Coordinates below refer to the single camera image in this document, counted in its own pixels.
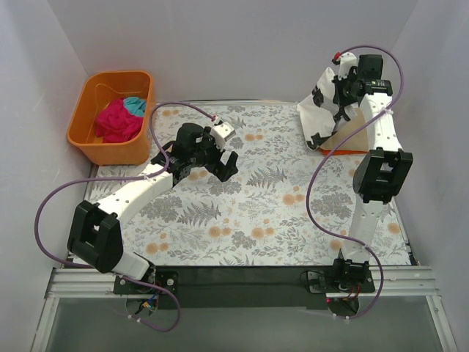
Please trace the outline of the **white t shirt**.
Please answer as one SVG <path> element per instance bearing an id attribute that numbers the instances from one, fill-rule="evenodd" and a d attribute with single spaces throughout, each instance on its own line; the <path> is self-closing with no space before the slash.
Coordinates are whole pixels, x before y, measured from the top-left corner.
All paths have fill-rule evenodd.
<path id="1" fill-rule="evenodd" d="M 317 150 L 357 116 L 358 104 L 341 107 L 333 102 L 334 71 L 327 67 L 311 93 L 297 105 L 306 144 Z"/>

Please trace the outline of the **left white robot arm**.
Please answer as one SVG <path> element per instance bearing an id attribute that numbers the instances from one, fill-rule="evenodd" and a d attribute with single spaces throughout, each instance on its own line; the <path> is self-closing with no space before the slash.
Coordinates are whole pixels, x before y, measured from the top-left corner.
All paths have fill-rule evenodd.
<path id="1" fill-rule="evenodd" d="M 221 182 L 235 175 L 237 153 L 230 153 L 226 163 L 221 160 L 234 135 L 235 128 L 227 122 L 205 128 L 183 124 L 176 139 L 164 146 L 136 180 L 96 203 L 83 201 L 76 207 L 68 250 L 100 273 L 128 276 L 138 292 L 150 292 L 156 283 L 149 270 L 151 263 L 125 250 L 122 228 L 156 197 L 188 177 L 193 168 L 204 167 Z"/>

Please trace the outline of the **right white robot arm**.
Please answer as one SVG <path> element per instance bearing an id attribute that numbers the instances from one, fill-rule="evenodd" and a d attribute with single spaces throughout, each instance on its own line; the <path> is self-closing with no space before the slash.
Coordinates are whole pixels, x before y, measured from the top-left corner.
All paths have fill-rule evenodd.
<path id="1" fill-rule="evenodd" d="M 396 136 L 391 103 L 391 82 L 382 78 L 383 58 L 379 54 L 355 56 L 337 54 L 333 63 L 339 73 L 333 78 L 333 98 L 341 110 L 357 105 L 367 125 L 369 151 L 352 180 L 356 195 L 349 238 L 334 260 L 333 286 L 340 291 L 358 289 L 372 280 L 369 246 L 378 219 L 387 204 L 400 192 L 413 163 Z"/>

